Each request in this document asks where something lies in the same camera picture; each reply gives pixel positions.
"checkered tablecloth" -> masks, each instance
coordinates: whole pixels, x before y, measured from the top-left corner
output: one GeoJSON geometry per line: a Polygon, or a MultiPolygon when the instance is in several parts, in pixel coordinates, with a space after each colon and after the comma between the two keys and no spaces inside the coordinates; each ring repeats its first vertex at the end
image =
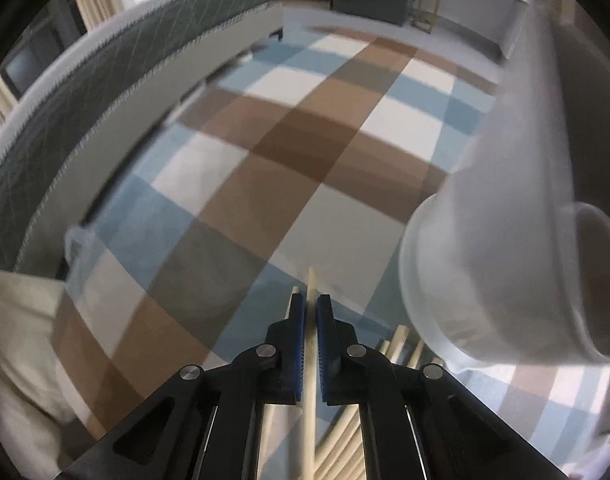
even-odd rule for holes
{"type": "MultiPolygon", "coordinates": [[[[219,366],[261,342],[310,266],[361,342],[409,325],[399,239],[493,93],[443,58],[342,29],[286,30],[211,84],[126,170],[71,269],[53,346],[92,434],[184,364],[219,366]]],[[[458,377],[563,466],[591,435],[609,369],[458,377]]],[[[319,402],[319,437],[336,413],[319,402]]],[[[299,416],[278,410],[264,478],[297,475],[299,416]]]]}

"bundle of chopsticks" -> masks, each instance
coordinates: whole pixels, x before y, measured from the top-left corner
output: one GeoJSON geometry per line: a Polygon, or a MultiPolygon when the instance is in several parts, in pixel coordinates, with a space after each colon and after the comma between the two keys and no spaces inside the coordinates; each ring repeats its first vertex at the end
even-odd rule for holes
{"type": "MultiPolygon", "coordinates": [[[[316,448],[316,393],[318,388],[318,335],[316,334],[316,273],[309,269],[307,276],[307,314],[305,329],[305,359],[303,374],[303,392],[301,407],[303,409],[302,439],[300,448],[300,480],[366,480],[362,433],[358,405],[349,404],[342,409],[341,415],[328,432],[322,443],[316,448]]],[[[391,341],[384,341],[379,350],[389,360],[396,363],[403,352],[409,329],[399,325],[391,341]]],[[[424,343],[422,339],[416,345],[406,365],[418,368],[424,343]]],[[[432,362],[442,364],[435,358],[432,362]]],[[[269,430],[274,418],[272,405],[265,408],[263,428],[269,430]]],[[[258,478],[261,477],[267,446],[267,431],[262,432],[259,457],[258,478]]]]}

